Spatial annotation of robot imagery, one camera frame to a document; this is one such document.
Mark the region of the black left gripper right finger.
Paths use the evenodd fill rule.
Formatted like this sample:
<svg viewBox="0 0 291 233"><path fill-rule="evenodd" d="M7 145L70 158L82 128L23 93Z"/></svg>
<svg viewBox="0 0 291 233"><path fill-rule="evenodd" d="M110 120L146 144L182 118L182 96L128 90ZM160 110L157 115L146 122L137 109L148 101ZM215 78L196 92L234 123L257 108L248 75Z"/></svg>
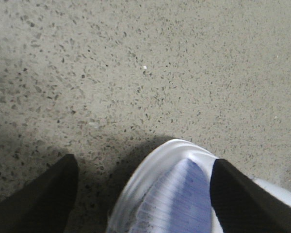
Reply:
<svg viewBox="0 0 291 233"><path fill-rule="evenodd" d="M214 162L210 199L225 233L291 233L291 207L225 159Z"/></svg>

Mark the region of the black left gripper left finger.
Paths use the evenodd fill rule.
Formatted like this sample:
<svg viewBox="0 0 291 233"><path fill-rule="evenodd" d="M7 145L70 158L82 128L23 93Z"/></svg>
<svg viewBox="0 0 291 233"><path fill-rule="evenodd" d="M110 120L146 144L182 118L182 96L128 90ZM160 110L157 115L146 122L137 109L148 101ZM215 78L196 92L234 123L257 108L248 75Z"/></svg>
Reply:
<svg viewBox="0 0 291 233"><path fill-rule="evenodd" d="M0 202L0 233L64 232L77 190L78 163L67 154Z"/></svg>

